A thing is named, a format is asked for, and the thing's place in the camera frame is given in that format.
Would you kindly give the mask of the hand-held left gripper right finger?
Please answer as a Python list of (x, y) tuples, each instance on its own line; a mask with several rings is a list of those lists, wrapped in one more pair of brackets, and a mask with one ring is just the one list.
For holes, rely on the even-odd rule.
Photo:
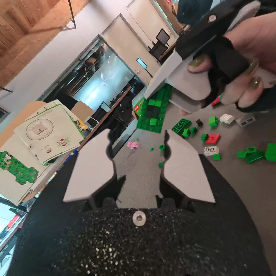
[(164, 144), (169, 151), (162, 172), (164, 180), (189, 200), (215, 204), (198, 151), (171, 129), (165, 132)]

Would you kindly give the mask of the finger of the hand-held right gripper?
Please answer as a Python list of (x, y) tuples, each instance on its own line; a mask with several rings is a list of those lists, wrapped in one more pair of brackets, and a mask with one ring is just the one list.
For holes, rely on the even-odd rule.
[(182, 57), (176, 52), (173, 53), (166, 59), (164, 64), (159, 68), (157, 73), (153, 76), (149, 82), (147, 89), (144, 93), (144, 98), (149, 99), (154, 95), (160, 88), (166, 83), (166, 79), (172, 74), (172, 72), (181, 64)]

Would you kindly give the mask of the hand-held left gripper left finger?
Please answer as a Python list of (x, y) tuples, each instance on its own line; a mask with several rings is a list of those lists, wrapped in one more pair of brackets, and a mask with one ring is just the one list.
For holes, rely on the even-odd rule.
[(110, 132), (110, 129), (103, 130), (79, 151), (64, 194), (64, 203), (87, 200), (115, 178)]

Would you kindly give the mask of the white printed lego tile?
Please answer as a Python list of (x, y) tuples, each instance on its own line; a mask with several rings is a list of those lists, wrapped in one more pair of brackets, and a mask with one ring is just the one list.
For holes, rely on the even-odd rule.
[(219, 154), (219, 147), (214, 145), (214, 146), (208, 146), (204, 148), (204, 154), (206, 156), (212, 156), (215, 154)]

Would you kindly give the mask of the green tiled lego plate assembly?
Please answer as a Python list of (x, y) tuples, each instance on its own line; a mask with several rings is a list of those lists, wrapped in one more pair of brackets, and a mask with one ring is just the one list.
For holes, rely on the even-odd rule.
[(171, 90), (170, 85), (165, 85), (149, 99), (143, 99), (140, 114), (138, 115), (137, 129), (161, 133), (167, 106), (171, 97)]

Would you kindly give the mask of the green lego box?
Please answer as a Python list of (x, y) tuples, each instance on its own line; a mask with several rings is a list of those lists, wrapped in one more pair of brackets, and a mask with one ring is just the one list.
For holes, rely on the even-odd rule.
[(141, 115), (144, 100), (145, 100), (144, 96), (139, 97), (139, 98), (135, 97), (132, 100), (132, 116), (136, 120), (138, 120)]

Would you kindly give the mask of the red lego plate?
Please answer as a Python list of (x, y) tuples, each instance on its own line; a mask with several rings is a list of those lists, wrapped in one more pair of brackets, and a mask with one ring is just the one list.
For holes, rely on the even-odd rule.
[(208, 138), (206, 139), (205, 143), (216, 145), (218, 143), (220, 137), (221, 137), (220, 134), (210, 134), (208, 136)]

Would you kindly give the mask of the lego instruction booklet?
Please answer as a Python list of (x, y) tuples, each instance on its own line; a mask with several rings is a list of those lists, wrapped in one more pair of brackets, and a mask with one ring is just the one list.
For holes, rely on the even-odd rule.
[(43, 185), (67, 153), (78, 148), (84, 135), (79, 118), (55, 100), (14, 128), (1, 147), (1, 195), (18, 206)]

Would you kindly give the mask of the red and green lego piece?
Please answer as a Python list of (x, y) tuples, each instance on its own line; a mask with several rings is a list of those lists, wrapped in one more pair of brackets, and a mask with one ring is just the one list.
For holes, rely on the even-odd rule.
[(221, 104), (221, 98), (222, 98), (223, 94), (219, 95), (213, 102), (211, 102), (211, 106), (216, 106), (218, 104)]

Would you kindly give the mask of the blurred green lego cluster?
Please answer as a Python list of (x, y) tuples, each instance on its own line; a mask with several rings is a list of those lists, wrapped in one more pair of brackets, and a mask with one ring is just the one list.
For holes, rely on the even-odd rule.
[(268, 143), (265, 152), (259, 151), (256, 147), (247, 147), (246, 150), (239, 150), (236, 157), (246, 160), (249, 164), (262, 159), (276, 162), (276, 143)]

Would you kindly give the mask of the grey flat lego tile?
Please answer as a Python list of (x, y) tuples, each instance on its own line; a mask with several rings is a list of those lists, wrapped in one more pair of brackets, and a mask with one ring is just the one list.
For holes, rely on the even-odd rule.
[(248, 126), (249, 124), (255, 122), (256, 119), (254, 116), (244, 116), (244, 117), (240, 117), (240, 118), (236, 119), (235, 121), (240, 127), (244, 128), (244, 127)]

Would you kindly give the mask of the person's right hand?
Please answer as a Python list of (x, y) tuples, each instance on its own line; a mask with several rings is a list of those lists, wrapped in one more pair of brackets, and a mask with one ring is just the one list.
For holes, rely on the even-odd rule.
[(275, 84), (264, 87), (259, 68), (276, 72), (275, 12), (243, 21), (202, 48), (188, 64), (190, 73), (207, 71), (211, 94), (206, 107), (222, 93), (221, 103), (243, 113), (275, 108)]

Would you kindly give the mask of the black office chair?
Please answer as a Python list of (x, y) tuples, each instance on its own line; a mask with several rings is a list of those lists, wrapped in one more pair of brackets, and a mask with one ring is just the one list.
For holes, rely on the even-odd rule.
[(149, 53), (156, 59), (159, 60), (159, 58), (168, 50), (168, 41), (170, 39), (170, 36), (168, 33), (161, 28), (159, 33), (156, 36), (157, 42), (153, 43), (153, 47), (149, 48)]

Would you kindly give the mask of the yellow leaflet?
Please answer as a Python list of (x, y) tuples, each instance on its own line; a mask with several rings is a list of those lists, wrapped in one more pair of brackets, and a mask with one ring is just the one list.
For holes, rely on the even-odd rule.
[(80, 119), (75, 120), (74, 123), (81, 132), (88, 129), (88, 126), (84, 122), (82, 122)]

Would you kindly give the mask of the tan rounded board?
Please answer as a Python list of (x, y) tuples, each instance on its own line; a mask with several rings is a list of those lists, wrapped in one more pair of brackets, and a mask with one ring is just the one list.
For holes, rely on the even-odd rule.
[(33, 101), (26, 105), (26, 107), (6, 126), (0, 134), (1, 146), (14, 134), (14, 129), (22, 124), (29, 116), (37, 112), (40, 108), (45, 106), (43, 101)]
[(74, 105), (71, 112), (83, 123), (85, 123), (94, 114), (94, 110), (81, 101), (78, 101)]

